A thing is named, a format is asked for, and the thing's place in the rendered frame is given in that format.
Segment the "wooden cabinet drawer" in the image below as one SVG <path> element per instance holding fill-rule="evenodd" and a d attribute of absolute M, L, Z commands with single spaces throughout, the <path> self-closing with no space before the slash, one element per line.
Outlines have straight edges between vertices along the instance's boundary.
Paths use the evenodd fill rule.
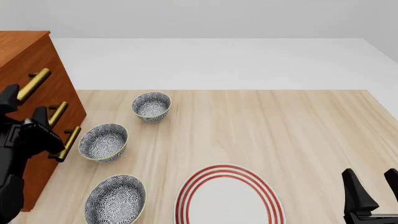
<path fill-rule="evenodd" d="M 0 65 L 0 74 L 3 72 L 36 70 L 39 67 L 63 67 L 62 61 L 48 36 L 42 37 L 34 44 L 6 60 L 5 65 Z"/>
<path fill-rule="evenodd" d="M 64 101 L 68 103 L 68 108 L 55 125 L 54 132 L 60 136 L 62 141 L 67 141 L 69 134 L 65 134 L 64 131 L 81 125 L 86 117 L 86 111 L 76 93 L 56 96 L 54 100 L 49 100 L 45 105 L 56 105 Z M 58 162 L 49 159 L 47 152 L 41 152 L 28 160 L 24 172 L 24 206 L 22 212 L 29 212 L 35 207 L 40 194 L 57 166 Z"/>
<path fill-rule="evenodd" d="M 40 72 L 46 72 L 50 75 L 47 77 L 41 76 L 44 82 L 39 85 L 38 89 L 23 104 L 18 106 L 17 111 L 8 113 L 7 116 L 22 121 L 32 117 L 34 110 L 39 106 L 58 106 L 65 101 L 68 103 L 68 108 L 53 127 L 53 131 L 63 141 L 66 141 L 68 134 L 65 134 L 64 130 L 80 126 L 86 117 L 86 111 L 63 67 L 52 68 L 47 65 L 39 67 L 36 70 L 20 70 L 14 73 L 10 71 L 3 72 L 0 74 L 0 91 L 3 91 L 8 85 L 15 83 L 24 88 L 29 82 L 35 79 L 34 77 L 30 77 L 29 74 Z"/>

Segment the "wooden cabinet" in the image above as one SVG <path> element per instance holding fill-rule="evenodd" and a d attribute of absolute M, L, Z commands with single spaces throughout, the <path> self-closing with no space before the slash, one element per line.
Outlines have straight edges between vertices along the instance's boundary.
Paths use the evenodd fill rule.
<path fill-rule="evenodd" d="M 12 56 L 15 56 L 16 54 L 24 50 L 26 47 L 30 46 L 31 44 L 34 44 L 37 40 L 41 39 L 42 37 L 48 36 L 50 38 L 49 35 L 50 33 L 47 31 L 0 31 L 0 65 L 5 65 L 6 60 L 11 59 Z M 53 111 L 50 111 L 48 107 L 46 108 L 47 108 L 47 116 L 49 119 Z"/>

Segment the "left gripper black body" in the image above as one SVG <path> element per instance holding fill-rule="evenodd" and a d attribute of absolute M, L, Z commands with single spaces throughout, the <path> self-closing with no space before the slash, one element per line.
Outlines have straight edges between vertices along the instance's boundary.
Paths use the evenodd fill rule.
<path fill-rule="evenodd" d="M 22 121 L 0 116 L 0 165 L 12 164 L 14 158 L 34 156 L 33 145 L 22 133 Z"/>

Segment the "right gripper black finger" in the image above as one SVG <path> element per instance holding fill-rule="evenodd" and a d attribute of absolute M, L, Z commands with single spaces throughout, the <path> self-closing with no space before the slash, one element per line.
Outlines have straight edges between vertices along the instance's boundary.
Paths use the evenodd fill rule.
<path fill-rule="evenodd" d="M 393 191 L 395 198 L 398 199 L 398 170 L 391 168 L 384 173 L 384 177 Z"/>
<path fill-rule="evenodd" d="M 364 189 L 352 169 L 342 172 L 343 186 L 345 189 L 344 214 L 354 213 L 359 216 L 371 216 L 371 212 L 379 205 Z"/>

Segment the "white plate with red rings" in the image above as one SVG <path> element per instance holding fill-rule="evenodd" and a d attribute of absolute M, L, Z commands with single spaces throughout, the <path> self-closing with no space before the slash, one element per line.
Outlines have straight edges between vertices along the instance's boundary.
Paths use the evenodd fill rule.
<path fill-rule="evenodd" d="M 174 224 L 287 224 L 273 188 L 236 164 L 212 164 L 193 173 L 178 190 L 173 220 Z"/>

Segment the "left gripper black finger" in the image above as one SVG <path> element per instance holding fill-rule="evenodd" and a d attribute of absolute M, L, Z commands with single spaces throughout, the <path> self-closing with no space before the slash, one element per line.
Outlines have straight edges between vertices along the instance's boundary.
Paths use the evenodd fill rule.
<path fill-rule="evenodd" d="M 47 108 L 45 106 L 39 106 L 35 109 L 32 115 L 32 129 L 40 131 L 50 131 L 50 125 L 47 116 Z"/>
<path fill-rule="evenodd" d="M 0 93 L 0 116 L 17 111 L 19 88 L 19 85 L 15 83 L 8 85 Z"/>

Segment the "patterned grey white bowl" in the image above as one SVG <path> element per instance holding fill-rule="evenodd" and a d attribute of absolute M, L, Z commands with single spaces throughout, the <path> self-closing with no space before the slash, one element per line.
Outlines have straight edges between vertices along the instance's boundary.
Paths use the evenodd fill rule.
<path fill-rule="evenodd" d="M 172 105 L 165 93 L 148 92 L 137 96 L 131 105 L 134 114 L 147 123 L 157 123 L 167 116 Z"/>
<path fill-rule="evenodd" d="M 123 154 L 128 137 L 127 129 L 120 124 L 100 124 L 82 136 L 78 150 L 88 160 L 111 162 Z"/>
<path fill-rule="evenodd" d="M 85 202 L 87 224 L 134 224 L 146 205 L 146 188 L 133 175 L 119 174 L 104 179 Z"/>

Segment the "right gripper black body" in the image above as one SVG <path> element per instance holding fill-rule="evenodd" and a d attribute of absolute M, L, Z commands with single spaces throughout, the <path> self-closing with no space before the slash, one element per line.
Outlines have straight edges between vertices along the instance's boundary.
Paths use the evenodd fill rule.
<path fill-rule="evenodd" d="M 398 224 L 398 214 L 372 214 L 369 211 L 344 211 L 346 224 Z"/>

